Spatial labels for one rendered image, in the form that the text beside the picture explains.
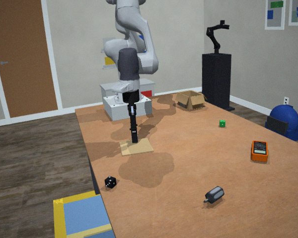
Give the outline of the beige square mat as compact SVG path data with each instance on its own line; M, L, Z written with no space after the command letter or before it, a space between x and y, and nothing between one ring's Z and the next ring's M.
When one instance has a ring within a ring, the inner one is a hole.
M132 143L132 140L121 141L119 143L120 143L122 156L154 151L148 138L138 139L138 142L136 143Z

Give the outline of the orange digital multimeter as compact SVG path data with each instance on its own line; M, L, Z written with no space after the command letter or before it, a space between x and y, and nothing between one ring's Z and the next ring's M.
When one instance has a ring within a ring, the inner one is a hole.
M268 144L264 141L252 141L251 160L266 162L268 159Z

